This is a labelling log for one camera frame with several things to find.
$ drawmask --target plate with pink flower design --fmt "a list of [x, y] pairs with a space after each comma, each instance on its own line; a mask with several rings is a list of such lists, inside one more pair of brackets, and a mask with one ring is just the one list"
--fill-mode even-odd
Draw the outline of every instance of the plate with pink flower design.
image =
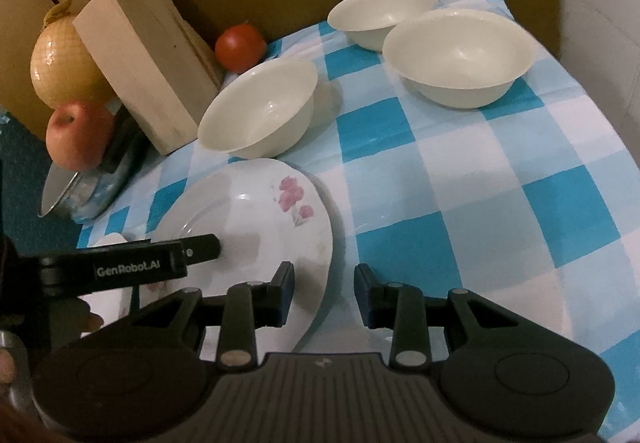
[[[189, 187], [151, 234], [163, 241], [214, 233], [222, 243], [215, 261], [194, 264], [187, 277], [141, 287], [143, 305], [180, 288], [224, 295], [239, 282], [268, 282], [282, 261], [296, 269], [296, 290], [287, 323], [256, 331], [260, 359], [292, 351], [316, 316], [326, 288], [333, 236], [326, 208], [313, 183], [277, 160], [235, 162]], [[219, 328], [207, 328], [201, 357], [215, 358]]]

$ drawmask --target apple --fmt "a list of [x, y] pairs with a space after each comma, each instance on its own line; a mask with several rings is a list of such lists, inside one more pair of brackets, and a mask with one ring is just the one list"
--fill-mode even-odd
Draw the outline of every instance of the apple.
[[46, 144], [53, 163], [82, 172], [100, 165], [113, 134], [114, 117], [92, 102], [72, 101], [60, 105], [47, 126]]

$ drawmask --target wooden knife block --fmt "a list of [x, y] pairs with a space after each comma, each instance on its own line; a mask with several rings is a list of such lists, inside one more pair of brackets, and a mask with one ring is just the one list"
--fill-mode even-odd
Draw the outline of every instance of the wooden knife block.
[[74, 25], [160, 154], [195, 140], [224, 70], [172, 0], [91, 0]]

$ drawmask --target table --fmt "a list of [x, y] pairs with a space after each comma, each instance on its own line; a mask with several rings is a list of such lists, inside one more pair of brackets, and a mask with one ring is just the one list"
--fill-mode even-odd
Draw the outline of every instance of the table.
[[[510, 16], [503, 0], [440, 0]], [[616, 398], [601, 435], [640, 432], [640, 171], [580, 85], [542, 46], [533, 67], [480, 110], [440, 107], [382, 56], [326, 22], [270, 45], [319, 71], [311, 128], [279, 157], [309, 175], [335, 248], [321, 311], [299, 349], [381, 351], [362, 327], [353, 268], [445, 296], [468, 287], [592, 349]], [[233, 163], [189, 144], [150, 156], [78, 246], [148, 236], [198, 179]]]

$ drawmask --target white bowl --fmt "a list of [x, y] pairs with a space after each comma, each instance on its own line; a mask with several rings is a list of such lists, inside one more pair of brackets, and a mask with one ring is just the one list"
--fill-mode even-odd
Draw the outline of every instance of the white bowl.
[[480, 10], [433, 10], [404, 22], [382, 55], [427, 98], [452, 108], [486, 106], [529, 70], [536, 40], [506, 17]]
[[277, 156], [309, 127], [317, 83], [310, 61], [263, 62], [220, 91], [202, 117], [198, 140], [248, 160]]
[[329, 12], [329, 26], [366, 49], [382, 51], [386, 34], [398, 23], [421, 16], [438, 0], [343, 0]]

